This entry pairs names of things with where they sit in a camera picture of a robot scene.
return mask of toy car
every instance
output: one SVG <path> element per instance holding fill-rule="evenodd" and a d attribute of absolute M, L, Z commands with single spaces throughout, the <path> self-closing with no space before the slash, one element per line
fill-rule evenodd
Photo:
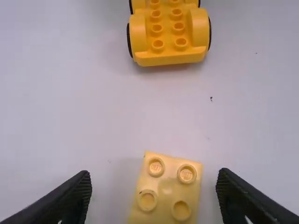
<path fill-rule="evenodd" d="M 200 0 L 130 0 L 128 50 L 140 66 L 202 61 L 211 22 Z"/>

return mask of black rubber pad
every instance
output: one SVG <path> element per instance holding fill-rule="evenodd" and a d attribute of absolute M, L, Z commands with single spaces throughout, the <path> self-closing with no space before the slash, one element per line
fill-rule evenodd
<path fill-rule="evenodd" d="M 0 224 L 84 224 L 92 195 L 86 170 Z"/>
<path fill-rule="evenodd" d="M 131 39 L 130 39 L 130 25 L 127 24 L 127 42 L 128 42 L 128 50 L 131 58 L 133 58 L 132 48 L 131 48 Z"/>
<path fill-rule="evenodd" d="M 299 217 L 227 168 L 219 171 L 216 192 L 224 224 L 298 224 Z"/>

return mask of yellow plastic toy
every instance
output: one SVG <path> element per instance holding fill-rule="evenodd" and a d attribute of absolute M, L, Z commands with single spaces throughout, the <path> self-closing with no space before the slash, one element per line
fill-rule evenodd
<path fill-rule="evenodd" d="M 127 41 L 140 66 L 195 63 L 211 45 L 211 22 L 199 0 L 130 0 Z"/>
<path fill-rule="evenodd" d="M 196 224 L 201 163 L 146 152 L 128 224 Z"/>

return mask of black wheel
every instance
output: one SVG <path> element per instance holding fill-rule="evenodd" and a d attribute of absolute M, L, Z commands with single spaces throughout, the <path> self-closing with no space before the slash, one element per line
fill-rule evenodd
<path fill-rule="evenodd" d="M 133 15 L 132 0 L 129 0 L 130 12 Z"/>
<path fill-rule="evenodd" d="M 210 28 L 210 39 L 209 39 L 209 47 L 208 47 L 207 50 L 210 49 L 210 47 L 211 47 L 211 40 L 212 40 L 212 27 L 211 27 L 210 17 L 209 17 L 209 28 Z"/>
<path fill-rule="evenodd" d="M 132 48 L 131 48 L 131 39 L 130 39 L 130 25 L 127 24 L 127 42 L 128 42 L 128 50 L 131 58 L 133 58 Z"/>

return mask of white surface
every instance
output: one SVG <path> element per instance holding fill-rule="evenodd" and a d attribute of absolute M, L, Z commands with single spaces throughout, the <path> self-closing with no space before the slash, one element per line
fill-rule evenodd
<path fill-rule="evenodd" d="M 139 68 L 126 0 L 0 1 L 0 220 L 87 169 L 86 223 L 124 224 L 145 149 L 204 164 L 201 224 L 221 167 L 299 214 L 298 1 L 202 6 L 204 63 Z"/>

